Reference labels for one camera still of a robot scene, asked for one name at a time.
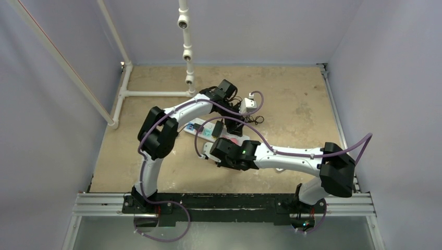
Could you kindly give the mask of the white multicolour power strip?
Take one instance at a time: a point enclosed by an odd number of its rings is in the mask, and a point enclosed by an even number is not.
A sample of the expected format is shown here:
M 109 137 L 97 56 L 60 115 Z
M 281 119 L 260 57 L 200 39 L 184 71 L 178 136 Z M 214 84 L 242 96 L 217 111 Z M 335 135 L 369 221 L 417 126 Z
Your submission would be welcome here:
M 193 120 L 191 120 L 190 122 L 187 123 L 187 125 L 184 127 L 184 132 L 195 135 L 196 134 L 196 128 L 194 128 L 194 124 L 199 124 L 201 125 L 203 122 L 205 122 L 205 120 L 200 119 L 200 118 L 195 118 Z M 212 132 L 215 129 L 215 123 L 212 122 L 208 122 L 204 125 L 204 128 L 202 130 L 202 132 L 200 132 L 198 134 L 199 138 L 202 138 L 204 140 L 207 140 L 209 142 L 215 142 L 217 137 L 212 136 Z M 233 135 L 227 132 L 227 129 L 225 127 L 223 127 L 221 133 L 220 133 L 220 137 L 222 138 L 224 135 L 230 135 L 230 136 L 237 136 L 237 135 Z M 245 140 L 250 140 L 250 137 L 247 135 L 243 135 L 243 136 L 237 136 L 239 138 L 242 138 L 243 141 Z

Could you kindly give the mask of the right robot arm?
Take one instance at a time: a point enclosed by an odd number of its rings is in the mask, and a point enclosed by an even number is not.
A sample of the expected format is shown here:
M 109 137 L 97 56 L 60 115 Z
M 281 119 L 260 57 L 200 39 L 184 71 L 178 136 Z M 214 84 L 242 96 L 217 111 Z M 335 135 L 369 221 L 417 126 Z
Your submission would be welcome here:
M 203 146 L 205 158 L 218 167 L 247 171 L 250 169 L 283 169 L 302 172 L 314 178 L 302 183 L 293 197 L 297 211 L 305 212 L 319 200 L 333 195 L 348 198 L 353 194 L 355 160 L 337 144 L 326 142 L 317 148 L 284 148 L 259 141 L 245 140 L 238 145 L 226 138 L 218 138 Z

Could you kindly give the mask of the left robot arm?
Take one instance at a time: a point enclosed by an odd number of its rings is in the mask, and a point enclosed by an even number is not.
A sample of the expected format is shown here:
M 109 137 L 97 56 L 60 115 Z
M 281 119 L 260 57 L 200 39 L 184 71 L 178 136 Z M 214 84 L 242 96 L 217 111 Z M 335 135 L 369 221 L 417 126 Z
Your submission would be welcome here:
M 131 196 L 135 206 L 142 213 L 155 208 L 157 179 L 164 158 L 172 151 L 179 135 L 179 128 L 203 115 L 218 113 L 222 116 L 227 133 L 242 136 L 246 113 L 240 104 L 232 104 L 238 89 L 228 80 L 218 86 L 202 89 L 188 101 L 161 109 L 154 106 L 137 135 L 140 144 L 138 153 L 142 156 L 139 181 L 133 186 Z

